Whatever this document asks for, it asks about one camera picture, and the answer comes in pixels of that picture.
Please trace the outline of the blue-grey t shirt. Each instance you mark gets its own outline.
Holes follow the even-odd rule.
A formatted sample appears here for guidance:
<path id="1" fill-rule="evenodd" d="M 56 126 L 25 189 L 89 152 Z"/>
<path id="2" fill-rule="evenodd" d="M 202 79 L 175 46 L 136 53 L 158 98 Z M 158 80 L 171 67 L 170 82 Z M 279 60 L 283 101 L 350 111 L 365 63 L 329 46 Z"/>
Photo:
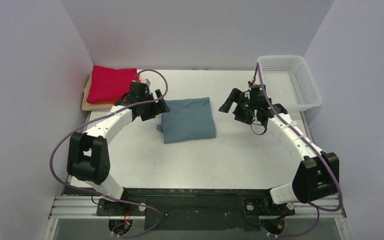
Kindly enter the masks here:
<path id="1" fill-rule="evenodd" d="M 164 144 L 214 139 L 217 136 L 209 97 L 168 100 L 170 112 L 161 116 L 156 129 Z"/>

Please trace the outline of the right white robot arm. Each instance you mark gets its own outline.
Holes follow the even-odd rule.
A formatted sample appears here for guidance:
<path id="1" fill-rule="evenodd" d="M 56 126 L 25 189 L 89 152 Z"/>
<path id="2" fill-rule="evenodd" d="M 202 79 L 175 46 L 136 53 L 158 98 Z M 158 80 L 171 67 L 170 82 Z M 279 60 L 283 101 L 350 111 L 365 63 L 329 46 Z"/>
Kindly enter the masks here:
<path id="1" fill-rule="evenodd" d="M 247 91 L 233 88 L 226 101 L 218 109 L 233 111 L 234 119 L 252 126 L 259 122 L 284 145 L 298 167 L 290 183 L 273 187 L 269 197 L 262 201 L 263 209 L 270 215 L 276 214 L 288 203 L 311 203 L 339 192 L 339 158 L 316 146 L 297 127 L 288 111 L 280 103 L 272 103 L 265 96 L 261 85 L 250 85 Z"/>

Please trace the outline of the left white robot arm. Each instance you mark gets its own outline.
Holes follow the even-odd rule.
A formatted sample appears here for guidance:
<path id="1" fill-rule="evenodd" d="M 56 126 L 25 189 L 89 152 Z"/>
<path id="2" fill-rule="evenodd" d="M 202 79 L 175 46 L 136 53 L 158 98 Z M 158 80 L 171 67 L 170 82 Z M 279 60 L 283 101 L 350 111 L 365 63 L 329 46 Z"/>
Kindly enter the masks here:
<path id="1" fill-rule="evenodd" d="M 67 173 L 102 195 L 100 207 L 119 216 L 127 214 L 131 209 L 127 190 L 110 174 L 109 143 L 136 118 L 144 122 L 168 112 L 170 109 L 160 89 L 151 92 L 147 81 L 133 81 L 129 91 L 103 118 L 70 137 Z"/>

